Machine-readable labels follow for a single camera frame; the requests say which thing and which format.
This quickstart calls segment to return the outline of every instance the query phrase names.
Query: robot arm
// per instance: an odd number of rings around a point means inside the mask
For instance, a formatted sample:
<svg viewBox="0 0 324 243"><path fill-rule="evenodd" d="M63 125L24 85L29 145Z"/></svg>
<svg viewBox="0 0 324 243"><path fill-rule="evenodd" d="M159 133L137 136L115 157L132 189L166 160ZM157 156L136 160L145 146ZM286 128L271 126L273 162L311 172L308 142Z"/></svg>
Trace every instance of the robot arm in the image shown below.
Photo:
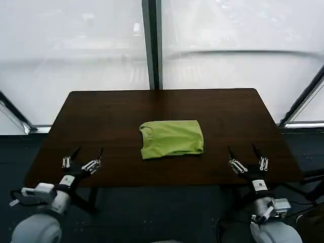
<svg viewBox="0 0 324 243"><path fill-rule="evenodd" d="M259 149L252 144L259 165L249 171L235 159L229 148L229 164L238 176L244 178L252 192L250 203L254 206L250 230L257 243L302 243L297 231L280 220L284 218L291 208L286 198L275 199L268 190L263 179L268 171L268 158L263 156Z"/></svg>
<svg viewBox="0 0 324 243"><path fill-rule="evenodd" d="M58 243L61 239L62 230L59 219L62 218L75 196L75 190L82 179L94 174L101 166L101 155L82 166L73 163L80 148L72 156L63 158L62 168L65 176L56 186L48 183L39 183L36 188L22 188L21 196L34 197L41 201L36 213L21 221L12 234L12 243ZM10 203L10 206L22 204L18 199Z"/></svg>

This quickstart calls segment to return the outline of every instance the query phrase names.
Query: wooden table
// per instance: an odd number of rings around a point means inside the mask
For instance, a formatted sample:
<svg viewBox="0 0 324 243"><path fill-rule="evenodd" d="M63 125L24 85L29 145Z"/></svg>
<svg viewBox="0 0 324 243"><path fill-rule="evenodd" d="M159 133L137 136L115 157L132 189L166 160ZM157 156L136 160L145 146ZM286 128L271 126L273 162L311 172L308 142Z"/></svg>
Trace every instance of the wooden table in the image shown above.
<svg viewBox="0 0 324 243"><path fill-rule="evenodd" d="M142 160L139 126L153 120L198 120L202 155ZM79 163L102 167L81 186L240 184L228 146L244 165L257 163L252 142L269 157L267 182L302 180L302 173L255 89L72 92L43 143L26 186L58 183L62 158L78 146Z"/></svg>

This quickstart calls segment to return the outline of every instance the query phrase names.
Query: dark floor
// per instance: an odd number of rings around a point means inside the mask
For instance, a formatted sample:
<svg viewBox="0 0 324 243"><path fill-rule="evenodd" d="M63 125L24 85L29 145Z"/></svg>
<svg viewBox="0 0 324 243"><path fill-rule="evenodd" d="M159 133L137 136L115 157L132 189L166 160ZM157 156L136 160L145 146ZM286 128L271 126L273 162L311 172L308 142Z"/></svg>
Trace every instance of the dark floor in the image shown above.
<svg viewBox="0 0 324 243"><path fill-rule="evenodd" d="M324 168L323 133L284 134L284 137L301 169ZM33 208L9 207L9 191L22 187L24 175L43 140L37 136L0 137L0 242L10 242L15 226L34 212ZM302 188L309 190L313 186ZM87 188L80 189L83 195L88 192ZM277 197L307 202L281 187L274 193ZM61 242L152 242L166 239L185 243L216 242L213 226L232 202L230 191L219 186L100 189L97 196L100 214L93 217L71 207L62 226ZM294 204L292 207L292 211L307 208ZM247 216L240 213L238 217ZM249 225L228 225L223 242L254 242Z"/></svg>

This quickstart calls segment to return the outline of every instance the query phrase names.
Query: frosted glass panel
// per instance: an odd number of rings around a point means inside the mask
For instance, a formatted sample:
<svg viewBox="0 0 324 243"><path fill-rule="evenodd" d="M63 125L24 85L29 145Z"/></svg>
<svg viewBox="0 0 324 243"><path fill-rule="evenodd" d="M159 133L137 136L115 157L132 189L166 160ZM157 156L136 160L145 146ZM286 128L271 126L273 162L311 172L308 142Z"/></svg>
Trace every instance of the frosted glass panel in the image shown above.
<svg viewBox="0 0 324 243"><path fill-rule="evenodd" d="M25 135L22 127L16 126L1 110L0 110L0 135Z"/></svg>
<svg viewBox="0 0 324 243"><path fill-rule="evenodd" d="M279 123L324 64L323 12L320 0L164 0L164 88L255 88Z"/></svg>
<svg viewBox="0 0 324 243"><path fill-rule="evenodd" d="M324 86L321 86L316 95L308 100L305 107L298 111L294 122L324 122Z"/></svg>
<svg viewBox="0 0 324 243"><path fill-rule="evenodd" d="M74 90L148 89L141 0L0 3L0 90L52 124Z"/></svg>

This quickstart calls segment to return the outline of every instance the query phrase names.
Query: green t-shirt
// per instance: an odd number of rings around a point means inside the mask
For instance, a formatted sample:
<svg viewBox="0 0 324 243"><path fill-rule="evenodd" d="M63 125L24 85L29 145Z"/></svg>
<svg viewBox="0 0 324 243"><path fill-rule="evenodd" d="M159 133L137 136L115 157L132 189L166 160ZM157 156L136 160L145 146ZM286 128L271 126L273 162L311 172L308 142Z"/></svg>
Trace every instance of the green t-shirt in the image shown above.
<svg viewBox="0 0 324 243"><path fill-rule="evenodd" d="M140 131L143 159L204 151L203 134L196 120L150 121L143 123Z"/></svg>

